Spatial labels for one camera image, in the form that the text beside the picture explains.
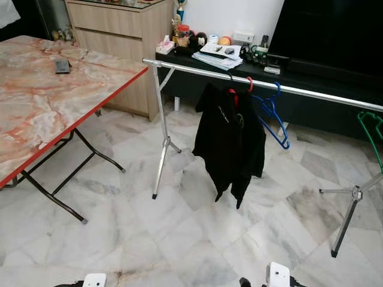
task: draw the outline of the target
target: red table edge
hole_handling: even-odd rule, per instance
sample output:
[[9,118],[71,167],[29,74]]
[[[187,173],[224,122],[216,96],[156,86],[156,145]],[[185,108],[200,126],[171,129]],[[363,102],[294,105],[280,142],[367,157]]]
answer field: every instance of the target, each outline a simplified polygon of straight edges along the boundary
[[131,78],[126,84],[122,85],[120,88],[118,88],[114,93],[112,93],[110,96],[108,96],[105,100],[103,100],[100,104],[95,106],[93,109],[91,109],[88,113],[86,113],[84,116],[79,118],[74,124],[72,124],[70,127],[68,127],[66,130],[64,130],[61,134],[56,136],[52,141],[50,141],[45,147],[43,147],[41,150],[39,150],[36,154],[34,154],[31,158],[29,158],[26,162],[24,162],[21,166],[19,166],[17,169],[15,169],[12,173],[10,173],[6,178],[4,178],[2,181],[0,181],[0,188],[2,188],[7,182],[10,182],[15,176],[17,176],[22,170],[24,170],[27,166],[29,166],[31,163],[33,163],[39,156],[41,156],[43,153],[45,153],[48,149],[50,149],[55,143],[57,143],[59,140],[61,140],[65,135],[67,135],[69,132],[74,130],[76,127],[78,127],[84,120],[89,118],[95,111],[97,111],[99,108],[104,106],[109,100],[114,98],[117,94],[119,94],[124,88],[132,84],[137,78],[139,78],[141,75],[143,75],[145,72],[148,71],[148,67],[145,67],[141,72],[139,72],[137,75],[135,75],[133,78]]

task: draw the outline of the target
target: trophy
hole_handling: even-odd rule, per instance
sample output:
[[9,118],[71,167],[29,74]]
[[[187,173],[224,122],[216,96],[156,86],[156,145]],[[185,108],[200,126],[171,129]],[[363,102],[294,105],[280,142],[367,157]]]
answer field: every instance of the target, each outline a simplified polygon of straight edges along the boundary
[[187,0],[174,0],[177,5],[177,14],[180,15],[181,21],[184,19],[184,7]]

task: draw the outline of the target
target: marble table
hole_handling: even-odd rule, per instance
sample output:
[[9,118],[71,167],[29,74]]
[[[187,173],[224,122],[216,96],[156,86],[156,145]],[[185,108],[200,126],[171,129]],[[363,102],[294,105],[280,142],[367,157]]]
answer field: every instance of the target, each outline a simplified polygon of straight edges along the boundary
[[[56,59],[68,59],[71,73],[55,74]],[[76,133],[92,150],[78,170],[97,154],[124,171],[95,150],[76,127],[147,69],[142,63],[29,36],[0,42],[0,188],[12,187],[26,178],[86,223],[54,197],[61,185],[48,193],[31,177],[34,169],[25,169],[55,144],[64,146]]]

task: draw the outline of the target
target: television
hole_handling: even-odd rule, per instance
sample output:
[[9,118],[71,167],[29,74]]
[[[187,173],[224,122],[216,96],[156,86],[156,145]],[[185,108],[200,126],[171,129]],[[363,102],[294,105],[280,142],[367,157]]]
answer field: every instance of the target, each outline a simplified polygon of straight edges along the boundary
[[382,83],[382,0],[285,0],[269,55],[287,69]]

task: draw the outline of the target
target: plastic hanger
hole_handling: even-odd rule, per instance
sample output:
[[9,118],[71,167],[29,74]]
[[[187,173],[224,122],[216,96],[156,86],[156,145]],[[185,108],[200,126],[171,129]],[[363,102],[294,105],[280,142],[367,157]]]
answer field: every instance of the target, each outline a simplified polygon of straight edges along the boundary
[[248,91],[251,93],[253,91],[253,79],[251,77],[246,77],[246,79],[250,81],[250,88]]
[[274,99],[281,94],[281,85],[278,82],[275,82],[274,84],[277,86],[278,91],[272,97],[267,98],[267,99],[262,99],[261,97],[254,96],[254,95],[252,95],[251,97],[261,101],[262,110],[266,113],[266,115],[268,115],[269,117],[274,118],[274,119],[276,119],[278,121],[278,124],[279,124],[279,126],[281,127],[281,129],[283,131],[283,135],[284,135],[284,139],[283,140],[280,140],[279,137],[271,129],[271,127],[269,127],[269,125],[264,121],[264,119],[262,119],[262,117],[259,116],[259,120],[261,121],[261,123],[264,125],[265,128],[267,128],[267,130],[276,139],[276,141],[284,149],[288,149],[290,147],[290,142],[288,141],[288,134],[287,134],[286,129],[285,129],[284,125],[283,125],[283,122],[281,121],[279,115],[276,113],[275,104],[274,104]]
[[361,124],[364,132],[366,133],[367,137],[369,138],[370,140],[370,143],[372,145],[372,148],[373,148],[373,151],[375,152],[375,156],[376,156],[376,159],[378,160],[378,164],[379,164],[379,167],[381,168],[381,171],[383,173],[383,163],[382,163],[382,159],[379,155],[379,151],[378,151],[378,148],[376,147],[376,143],[373,141],[372,137],[371,137],[371,134],[370,134],[370,131],[367,129],[366,125],[364,124],[364,118],[365,117],[372,117],[374,120],[376,120],[376,126],[375,126],[375,132],[378,134],[379,138],[380,139],[383,139],[383,135],[382,135],[382,125],[383,125],[383,120],[381,117],[373,114],[372,112],[359,112],[358,113],[358,121],[359,123]]
[[[227,73],[229,76],[230,76],[230,79],[231,81],[233,82],[233,75],[231,73]],[[235,108],[235,112],[236,112],[236,117],[237,117],[237,120],[238,120],[238,123],[239,125],[241,126],[241,128],[243,129],[244,128],[244,117],[242,116],[241,113],[238,112],[238,109],[239,109],[239,99],[238,99],[238,95],[237,93],[234,91],[233,88],[230,88],[228,89],[228,92],[230,94],[233,94],[233,97],[234,97],[234,108]]]

